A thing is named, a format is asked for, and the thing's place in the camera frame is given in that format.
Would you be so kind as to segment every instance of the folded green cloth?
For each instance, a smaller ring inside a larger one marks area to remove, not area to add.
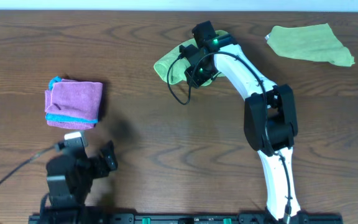
[[[224,35],[227,34],[226,31],[223,30],[217,30],[215,31],[217,35]],[[189,46],[190,44],[193,44],[197,47],[196,40],[190,39],[187,40],[180,45],[183,45],[185,47]],[[160,76],[160,78],[167,82],[167,72],[169,69],[169,66],[172,64],[172,62],[178,58],[179,56],[179,46],[176,46],[173,50],[171,50],[169,53],[164,55],[160,60],[158,60],[154,64],[154,70],[157,72],[157,74]],[[169,74],[169,84],[174,85],[177,84],[180,81],[186,81],[186,75],[185,70],[190,67],[190,63],[185,59],[181,59],[175,63],[175,65],[171,68],[170,74]],[[224,75],[222,73],[218,74],[218,77],[223,77]],[[207,86],[211,84],[212,80],[206,81],[203,86]]]
[[[297,28],[275,26],[267,39],[267,44],[282,57],[345,67],[354,64],[349,49],[335,37],[328,24]]]

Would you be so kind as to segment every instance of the purple towel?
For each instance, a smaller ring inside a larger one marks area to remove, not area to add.
[[[93,120],[98,118],[103,84],[65,80],[45,91],[45,112]],[[47,121],[50,126],[66,129],[90,129],[94,124]]]

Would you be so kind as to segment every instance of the white arm segment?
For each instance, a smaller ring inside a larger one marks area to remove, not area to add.
[[[228,52],[234,55],[239,56],[245,63],[255,72],[256,75],[263,81],[265,91],[273,89],[273,86],[276,84],[266,77],[264,77],[254,65],[247,59],[244,53],[241,50],[240,45],[227,45],[221,47],[222,52]],[[253,74],[239,61],[230,57],[228,55],[216,54],[214,55],[214,64],[218,71],[225,74],[225,76],[230,80],[234,85],[236,90],[242,96],[242,99],[250,97],[253,93],[262,93],[262,89],[258,84],[258,81],[255,79]],[[293,149],[283,148],[279,150],[285,158],[287,164],[288,175],[290,177],[290,186],[291,186],[291,216],[296,215],[300,210],[299,203],[295,196],[295,189],[293,187],[293,177],[292,177],[292,168],[291,168],[291,156]],[[283,218],[285,205],[287,204],[287,178],[285,176],[285,171],[279,156],[266,156],[261,150],[258,151],[258,154],[262,160],[262,165],[264,168],[266,187],[267,187],[267,209],[273,215],[273,217],[278,220]]]

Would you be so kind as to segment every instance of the cloth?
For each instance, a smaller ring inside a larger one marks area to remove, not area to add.
[[[224,35],[224,34],[227,34],[227,32],[223,31],[223,30],[217,30],[216,34]],[[187,47],[190,44],[193,44],[194,46],[197,47],[196,40],[194,38],[187,40],[187,41],[181,43],[180,45]],[[169,53],[164,55],[160,60],[158,60],[154,64],[154,70],[157,72],[157,74],[160,76],[160,78],[164,82],[167,82],[167,72],[168,72],[169,66],[172,64],[172,62],[175,59],[178,58],[178,56],[180,54],[179,53],[180,45],[176,46],[173,50],[171,50]],[[169,77],[170,77],[169,83],[171,85],[174,85],[180,81],[186,81],[185,70],[188,67],[190,67],[190,63],[185,58],[177,61],[176,64],[171,68],[171,74],[169,74]],[[224,76],[224,74],[218,73],[218,77],[223,77],[223,76]],[[207,85],[211,84],[211,82],[212,82],[212,80],[208,80],[203,84],[203,86],[207,86]]]
[[[273,51],[282,57],[344,67],[354,64],[349,49],[335,37],[328,24],[297,28],[275,26],[266,39]]]
[[[66,129],[90,129],[98,122],[103,84],[55,77],[45,91],[47,124]]]

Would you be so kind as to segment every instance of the wooden table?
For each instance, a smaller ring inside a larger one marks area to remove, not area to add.
[[[62,77],[101,81],[102,122],[87,131],[89,155],[113,139],[119,170],[95,180],[89,205],[138,212],[262,210],[260,159],[243,133],[243,102],[226,78],[182,106],[153,64],[211,20],[249,60],[294,90],[299,135],[296,196],[309,212],[358,223],[358,14],[306,12],[0,11],[0,178],[69,130],[47,126],[44,90]],[[328,22],[356,58],[351,68],[279,57],[264,36],[274,25]],[[185,98],[186,84],[174,90]],[[0,221],[25,223],[47,192],[50,152],[0,188]]]

